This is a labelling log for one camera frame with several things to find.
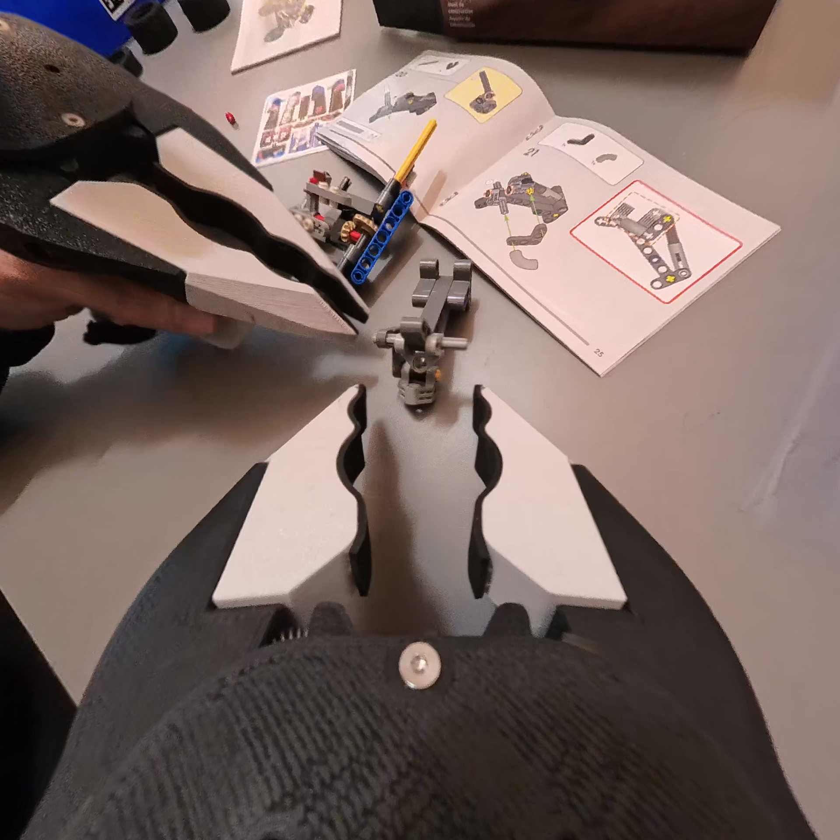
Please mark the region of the blue storage bin with label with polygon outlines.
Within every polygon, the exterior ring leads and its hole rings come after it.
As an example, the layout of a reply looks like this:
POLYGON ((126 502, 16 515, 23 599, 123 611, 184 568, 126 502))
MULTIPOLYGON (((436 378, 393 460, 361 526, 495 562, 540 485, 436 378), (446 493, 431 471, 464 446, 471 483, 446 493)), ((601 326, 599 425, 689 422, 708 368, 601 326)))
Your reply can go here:
POLYGON ((132 36, 122 17, 134 1, 1 1, 1 10, 28 18, 109 58, 132 36))

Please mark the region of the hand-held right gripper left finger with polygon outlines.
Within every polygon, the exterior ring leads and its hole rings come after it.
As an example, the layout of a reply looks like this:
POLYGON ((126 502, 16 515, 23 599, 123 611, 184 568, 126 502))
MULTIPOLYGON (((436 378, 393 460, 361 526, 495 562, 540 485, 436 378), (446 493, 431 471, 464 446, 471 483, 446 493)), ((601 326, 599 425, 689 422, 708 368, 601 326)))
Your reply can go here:
POLYGON ((354 483, 364 469, 366 389, 352 385, 260 466, 213 592, 216 608, 347 605, 371 588, 371 536, 354 483))

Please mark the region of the open instruction booklet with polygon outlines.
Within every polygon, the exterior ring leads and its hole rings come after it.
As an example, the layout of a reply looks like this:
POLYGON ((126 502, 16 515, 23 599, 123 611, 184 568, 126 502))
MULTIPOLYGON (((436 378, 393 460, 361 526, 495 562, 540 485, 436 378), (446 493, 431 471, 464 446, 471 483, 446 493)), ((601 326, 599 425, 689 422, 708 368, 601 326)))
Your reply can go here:
POLYGON ((430 120, 416 221, 600 376, 781 231, 504 59, 426 51, 318 134, 386 182, 430 120))

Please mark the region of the toy set box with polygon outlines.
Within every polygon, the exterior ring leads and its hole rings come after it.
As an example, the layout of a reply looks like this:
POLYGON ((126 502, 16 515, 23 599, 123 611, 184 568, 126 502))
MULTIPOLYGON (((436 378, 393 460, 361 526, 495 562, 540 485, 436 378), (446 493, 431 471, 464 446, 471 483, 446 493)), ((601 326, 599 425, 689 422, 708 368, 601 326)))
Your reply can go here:
POLYGON ((457 41, 747 55, 775 1, 374 1, 386 28, 457 41))

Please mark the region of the person's left hand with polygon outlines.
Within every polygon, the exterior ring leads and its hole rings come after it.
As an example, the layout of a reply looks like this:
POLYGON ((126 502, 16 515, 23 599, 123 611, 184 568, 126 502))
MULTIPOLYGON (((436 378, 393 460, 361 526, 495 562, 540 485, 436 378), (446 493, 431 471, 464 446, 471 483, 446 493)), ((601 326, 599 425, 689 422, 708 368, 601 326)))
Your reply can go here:
POLYGON ((29 331, 88 309, 118 325, 205 337, 217 318, 131 280, 38 266, 1 252, 1 327, 29 331))

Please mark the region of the small closed instruction booklet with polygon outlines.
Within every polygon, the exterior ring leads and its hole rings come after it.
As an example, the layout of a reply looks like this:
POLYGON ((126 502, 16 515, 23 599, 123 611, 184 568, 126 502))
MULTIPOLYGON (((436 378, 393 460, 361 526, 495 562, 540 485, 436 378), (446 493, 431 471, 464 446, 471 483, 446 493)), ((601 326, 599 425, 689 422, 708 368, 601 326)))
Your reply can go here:
POLYGON ((342 1, 243 1, 231 72, 338 37, 342 1))

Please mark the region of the toy car chassis assembly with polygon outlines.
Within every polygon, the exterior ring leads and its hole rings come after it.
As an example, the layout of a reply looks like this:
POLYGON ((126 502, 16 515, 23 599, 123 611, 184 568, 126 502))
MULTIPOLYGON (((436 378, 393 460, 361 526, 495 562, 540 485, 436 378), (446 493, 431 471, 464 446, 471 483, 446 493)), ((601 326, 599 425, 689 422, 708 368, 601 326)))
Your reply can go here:
POLYGON ((349 177, 334 185, 330 173, 313 171, 305 198, 292 216, 321 245, 340 251, 339 271, 354 285, 368 281, 373 268, 414 203, 408 181, 419 155, 437 128, 431 119, 394 176, 374 200, 350 191, 349 177))

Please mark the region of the sticker sheet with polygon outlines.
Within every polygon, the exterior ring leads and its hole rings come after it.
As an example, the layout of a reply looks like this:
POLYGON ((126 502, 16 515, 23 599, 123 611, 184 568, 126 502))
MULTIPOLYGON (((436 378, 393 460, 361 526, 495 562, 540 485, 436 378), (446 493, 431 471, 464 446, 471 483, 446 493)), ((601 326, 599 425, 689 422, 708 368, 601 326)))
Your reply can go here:
POLYGON ((268 96, 259 118, 252 162, 256 167, 315 154, 321 127, 343 115, 354 99, 357 71, 346 70, 268 96))

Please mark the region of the grey toy connector assembly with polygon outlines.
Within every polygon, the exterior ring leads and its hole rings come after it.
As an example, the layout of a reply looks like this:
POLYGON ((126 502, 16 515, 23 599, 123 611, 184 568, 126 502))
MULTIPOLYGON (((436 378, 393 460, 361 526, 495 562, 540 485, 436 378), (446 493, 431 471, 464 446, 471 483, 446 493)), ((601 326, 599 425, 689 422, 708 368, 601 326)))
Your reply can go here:
POLYGON ((377 348, 390 351, 398 395, 408 408, 420 411, 435 403, 445 352, 469 346, 467 339, 447 336, 446 328, 451 314, 469 311, 472 277, 469 259, 458 259, 449 276, 441 274, 436 259, 423 260, 412 313, 372 338, 377 348))

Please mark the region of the person's black sweater torso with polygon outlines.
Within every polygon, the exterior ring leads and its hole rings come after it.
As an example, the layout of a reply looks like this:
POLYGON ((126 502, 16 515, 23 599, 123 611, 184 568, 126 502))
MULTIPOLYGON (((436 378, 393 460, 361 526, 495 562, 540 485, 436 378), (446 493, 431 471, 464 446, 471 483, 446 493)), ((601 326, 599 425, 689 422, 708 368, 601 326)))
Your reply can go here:
POLYGON ((77 705, 1 596, 1 838, 20 838, 45 794, 77 705))

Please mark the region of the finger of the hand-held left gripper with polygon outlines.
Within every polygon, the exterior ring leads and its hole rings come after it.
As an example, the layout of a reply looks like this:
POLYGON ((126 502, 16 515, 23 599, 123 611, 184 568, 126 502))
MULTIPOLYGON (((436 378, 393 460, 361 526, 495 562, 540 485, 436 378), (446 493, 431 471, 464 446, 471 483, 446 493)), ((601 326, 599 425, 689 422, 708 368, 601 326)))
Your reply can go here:
POLYGON ((187 302, 224 319, 219 339, 239 339, 252 327, 335 339, 358 333, 315 289, 206 238, 141 185, 81 181, 50 203, 184 271, 187 302))
POLYGON ((156 138, 154 182, 192 224, 223 235, 208 268, 187 271, 189 302, 255 323, 367 322, 352 284, 269 185, 183 129, 156 138))

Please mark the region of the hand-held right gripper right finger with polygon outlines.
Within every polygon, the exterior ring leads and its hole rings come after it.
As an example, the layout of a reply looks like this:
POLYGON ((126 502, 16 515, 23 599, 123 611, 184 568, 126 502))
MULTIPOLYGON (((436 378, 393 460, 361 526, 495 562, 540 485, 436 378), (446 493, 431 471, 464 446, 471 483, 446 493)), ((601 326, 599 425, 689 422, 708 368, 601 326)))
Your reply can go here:
POLYGON ((627 594, 568 456, 485 385, 473 391, 469 586, 495 606, 624 607, 627 594))

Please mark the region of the person's left forearm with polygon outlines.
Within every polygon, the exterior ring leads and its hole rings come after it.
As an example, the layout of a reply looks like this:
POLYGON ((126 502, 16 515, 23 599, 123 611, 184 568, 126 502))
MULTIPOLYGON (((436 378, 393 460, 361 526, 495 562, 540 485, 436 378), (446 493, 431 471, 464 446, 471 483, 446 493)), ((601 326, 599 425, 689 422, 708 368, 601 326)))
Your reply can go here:
POLYGON ((54 338, 55 332, 54 324, 38 329, 1 329, 1 391, 10 371, 32 361, 54 338))

